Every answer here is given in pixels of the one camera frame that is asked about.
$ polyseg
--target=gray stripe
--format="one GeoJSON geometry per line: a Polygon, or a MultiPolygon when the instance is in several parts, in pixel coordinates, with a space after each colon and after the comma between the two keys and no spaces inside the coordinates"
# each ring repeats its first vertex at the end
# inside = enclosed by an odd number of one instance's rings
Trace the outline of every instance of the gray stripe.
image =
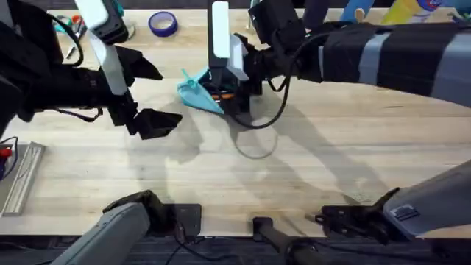
{"type": "Polygon", "coordinates": [[[8,1],[0,1],[0,21],[5,25],[13,28],[13,20],[10,14],[10,8],[8,7],[8,1]]]}
{"type": "Polygon", "coordinates": [[[324,78],[324,46],[319,47],[319,68],[321,69],[321,78],[324,78]]]}
{"type": "Polygon", "coordinates": [[[471,33],[448,44],[435,76],[431,97],[471,107],[471,33]]]}
{"type": "Polygon", "coordinates": [[[376,35],[366,43],[358,67],[360,71],[360,80],[358,82],[370,85],[377,84],[381,47],[388,37],[389,33],[376,35]]]}

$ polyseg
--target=blue bottle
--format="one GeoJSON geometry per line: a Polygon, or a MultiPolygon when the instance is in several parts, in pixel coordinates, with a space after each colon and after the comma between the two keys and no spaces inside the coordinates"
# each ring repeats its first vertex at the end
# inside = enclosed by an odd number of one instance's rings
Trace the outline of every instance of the blue bottle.
{"type": "Polygon", "coordinates": [[[375,3],[375,0],[350,0],[344,9],[344,13],[341,14],[340,21],[356,22],[355,11],[361,8],[366,16],[373,6],[373,3],[375,3]]]}

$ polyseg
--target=black cable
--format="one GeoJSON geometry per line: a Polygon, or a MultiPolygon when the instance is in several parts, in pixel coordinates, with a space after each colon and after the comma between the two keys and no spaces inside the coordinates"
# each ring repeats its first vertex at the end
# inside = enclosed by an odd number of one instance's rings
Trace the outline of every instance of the black cable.
{"type": "Polygon", "coordinates": [[[100,107],[98,108],[98,113],[93,116],[93,117],[87,117],[85,115],[82,115],[82,114],[79,114],[79,113],[75,113],[75,112],[72,112],[72,111],[69,111],[69,110],[63,110],[63,109],[60,109],[60,108],[54,108],[52,110],[55,110],[57,111],[58,113],[62,113],[62,114],[67,114],[67,115],[70,115],[70,116],[73,116],[73,117],[76,117],[76,118],[79,118],[83,121],[86,121],[86,122],[94,122],[95,120],[98,119],[98,117],[100,117],[101,115],[103,115],[103,109],[101,109],[100,107]]]}
{"type": "MultiPolygon", "coordinates": [[[[201,240],[197,241],[195,244],[199,244],[199,243],[203,242],[204,240],[205,240],[205,238],[202,238],[201,240]]],[[[181,249],[182,249],[182,246],[179,245],[179,246],[174,250],[174,252],[171,253],[171,255],[169,256],[169,258],[167,259],[167,262],[165,262],[165,265],[169,265],[170,262],[171,262],[171,260],[172,260],[172,259],[174,258],[174,256],[178,253],[178,251],[181,250],[181,249]]]]}
{"type": "Polygon", "coordinates": [[[11,167],[8,169],[8,171],[3,174],[3,176],[0,176],[0,180],[3,180],[5,177],[8,177],[8,175],[13,171],[13,169],[15,168],[16,166],[16,163],[18,162],[18,137],[17,136],[13,136],[13,137],[10,137],[8,139],[5,139],[3,141],[0,141],[0,144],[5,144],[6,142],[10,141],[10,140],[13,140],[15,139],[15,143],[14,143],[14,148],[15,148],[15,160],[13,161],[11,167]]]}
{"type": "Polygon", "coordinates": [[[83,63],[84,56],[83,56],[83,49],[82,49],[82,46],[80,45],[79,38],[75,35],[74,31],[69,26],[65,25],[64,22],[62,22],[59,18],[56,18],[55,16],[49,13],[47,15],[53,21],[56,21],[65,30],[65,33],[67,33],[67,35],[73,40],[73,42],[75,43],[75,46],[77,47],[77,50],[79,51],[79,59],[75,63],[72,63],[70,65],[69,64],[64,64],[64,65],[72,66],[72,67],[80,66],[83,63]]]}
{"type": "Polygon", "coordinates": [[[197,251],[187,247],[186,245],[184,245],[182,242],[180,242],[178,240],[178,238],[176,236],[174,236],[175,238],[175,241],[177,242],[177,244],[182,247],[184,250],[188,251],[190,254],[198,257],[198,258],[201,258],[205,261],[210,261],[210,262],[214,262],[214,261],[224,261],[224,260],[227,260],[227,259],[231,259],[231,258],[237,258],[242,265],[244,265],[244,261],[242,260],[241,256],[239,255],[234,255],[234,254],[229,254],[229,255],[221,255],[219,257],[207,257],[201,253],[198,253],[197,251]]]}
{"type": "MultiPolygon", "coordinates": [[[[229,116],[235,121],[237,122],[238,124],[240,124],[241,126],[244,126],[246,128],[249,128],[251,130],[259,130],[259,129],[263,129],[263,128],[267,128],[268,126],[274,124],[280,117],[281,115],[283,114],[283,111],[285,110],[285,107],[286,107],[286,104],[288,102],[288,94],[289,94],[289,86],[291,84],[291,76],[293,74],[293,70],[294,70],[294,65],[296,64],[296,60],[297,58],[301,55],[301,52],[303,52],[303,50],[305,49],[305,47],[307,47],[308,45],[310,45],[311,43],[313,43],[315,40],[319,40],[320,38],[323,38],[325,36],[328,36],[330,33],[322,33],[322,34],[318,34],[318,35],[314,35],[312,37],[310,37],[309,39],[305,40],[301,46],[294,52],[293,54],[293,57],[291,58],[291,61],[289,63],[289,68],[288,68],[288,72],[285,74],[285,79],[283,80],[283,82],[281,83],[280,87],[278,89],[274,89],[275,87],[272,86],[273,83],[271,84],[271,87],[272,87],[272,90],[275,91],[275,92],[279,92],[279,91],[282,91],[283,89],[285,90],[285,93],[283,95],[283,101],[281,102],[281,106],[280,108],[278,109],[277,113],[275,114],[275,116],[268,122],[266,122],[265,124],[262,124],[262,125],[252,125],[252,124],[248,124],[242,120],[240,120],[236,114],[234,114],[233,111],[228,111],[229,113],[229,116]]],[[[222,95],[221,95],[221,92],[219,91],[219,89],[216,89],[216,92],[218,92],[218,96],[220,99],[222,99],[222,95]]]]}
{"type": "Polygon", "coordinates": [[[43,262],[40,262],[40,263],[38,263],[38,264],[33,264],[33,265],[46,265],[46,264],[52,263],[52,261],[54,261],[54,260],[43,261],[43,262]]]}
{"type": "Polygon", "coordinates": [[[437,264],[457,264],[457,263],[453,263],[452,261],[440,261],[435,258],[423,258],[423,257],[417,257],[417,256],[412,256],[412,255],[402,255],[402,254],[386,254],[386,253],[379,253],[379,252],[365,251],[365,250],[353,250],[353,249],[344,248],[344,247],[331,246],[329,244],[321,243],[313,239],[311,240],[314,244],[318,244],[321,247],[329,248],[331,250],[340,251],[340,252],[354,253],[357,255],[368,255],[368,256],[376,256],[376,257],[383,257],[383,258],[396,258],[396,259],[402,259],[405,261],[428,262],[428,263],[431,262],[431,263],[437,263],[437,264]]]}
{"type": "Polygon", "coordinates": [[[171,262],[171,260],[174,258],[175,254],[177,254],[178,251],[181,250],[181,249],[182,249],[182,246],[178,246],[178,247],[174,250],[174,252],[172,252],[172,253],[170,254],[169,258],[167,259],[167,262],[165,262],[165,265],[169,265],[170,262],[171,262]]]}

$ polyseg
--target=metal bracket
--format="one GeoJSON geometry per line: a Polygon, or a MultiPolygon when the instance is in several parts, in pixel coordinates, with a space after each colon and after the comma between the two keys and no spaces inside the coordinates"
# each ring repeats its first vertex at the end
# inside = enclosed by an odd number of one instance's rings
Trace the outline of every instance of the metal bracket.
{"type": "Polygon", "coordinates": [[[14,151],[18,152],[16,167],[13,169],[12,175],[1,182],[2,185],[11,183],[8,197],[1,212],[2,216],[21,215],[45,151],[45,146],[35,142],[19,144],[18,150],[14,151]]]}
{"type": "Polygon", "coordinates": [[[390,241],[409,241],[383,215],[384,204],[399,190],[389,191],[371,206],[323,206],[322,214],[315,216],[315,222],[322,225],[326,236],[331,233],[347,237],[362,236],[376,239],[384,245],[390,241]]]}

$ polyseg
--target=gray robot arm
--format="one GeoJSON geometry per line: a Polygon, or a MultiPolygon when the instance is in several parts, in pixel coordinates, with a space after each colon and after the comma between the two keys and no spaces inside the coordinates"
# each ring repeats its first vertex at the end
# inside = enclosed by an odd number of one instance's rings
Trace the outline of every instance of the gray robot arm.
{"type": "Polygon", "coordinates": [[[106,212],[53,265],[122,264],[135,242],[146,235],[149,216],[141,203],[129,202],[106,212]]]}

